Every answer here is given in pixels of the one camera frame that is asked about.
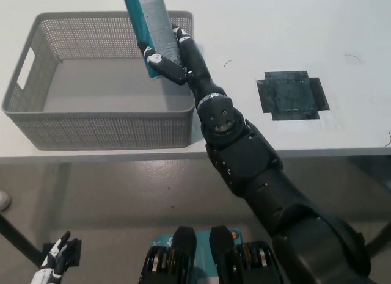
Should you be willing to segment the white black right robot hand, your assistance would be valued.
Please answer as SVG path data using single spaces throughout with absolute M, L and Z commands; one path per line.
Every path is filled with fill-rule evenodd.
M 146 42 L 138 42 L 147 66 L 178 85 L 187 84 L 193 92 L 196 106 L 212 98 L 225 98 L 227 94 L 222 87 L 213 82 L 196 41 L 183 28 L 175 24 L 172 25 L 172 30 L 182 64 L 176 64 L 164 57 Z

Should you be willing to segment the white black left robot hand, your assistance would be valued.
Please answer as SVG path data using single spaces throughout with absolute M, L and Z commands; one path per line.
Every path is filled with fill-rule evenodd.
M 52 246 L 49 253 L 34 274 L 31 284 L 60 284 L 62 277 L 76 254 L 78 239 L 70 240 L 71 232 L 66 231 Z

